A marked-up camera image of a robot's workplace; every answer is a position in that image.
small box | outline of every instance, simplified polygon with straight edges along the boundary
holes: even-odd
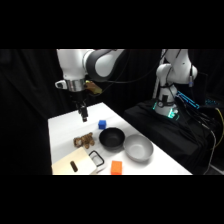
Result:
[[[122,175],[122,162],[118,162],[118,161],[112,162],[111,175],[113,176]]]
[[[97,167],[83,147],[52,165],[57,175],[97,175]]]
[[[99,129],[100,130],[105,130],[107,127],[107,122],[106,121],[99,121]]]

brown toy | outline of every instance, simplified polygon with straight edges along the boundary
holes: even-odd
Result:
[[[84,146],[86,149],[89,149],[90,145],[94,146],[95,142],[93,140],[93,133],[89,133],[88,135],[84,135],[81,138],[74,139],[74,145],[77,148]]]

blue cube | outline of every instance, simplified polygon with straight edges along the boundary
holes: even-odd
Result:
[[[107,127],[107,122],[106,121],[100,121],[99,122],[99,129],[100,130],[105,130]]]

white table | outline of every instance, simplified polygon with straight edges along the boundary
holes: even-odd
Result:
[[[96,144],[86,152],[90,154],[95,150],[104,158],[105,164],[99,168],[99,175],[110,175],[113,160],[123,162],[123,175],[191,175],[155,144],[153,144],[154,154],[146,163],[130,160],[123,148],[116,153],[105,150],[99,142],[99,135],[102,132],[98,129],[99,120],[106,120],[107,128],[121,129],[126,137],[140,133],[103,103],[89,107],[88,112],[89,118],[86,123],[82,122],[81,115],[77,111],[49,119],[52,164],[76,150],[73,145],[75,137],[93,132]],[[93,160],[96,164],[100,163],[97,157]]]

black pan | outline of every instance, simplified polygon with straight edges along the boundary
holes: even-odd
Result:
[[[124,132],[118,128],[107,128],[100,134],[100,143],[111,151],[123,147],[124,140]]]

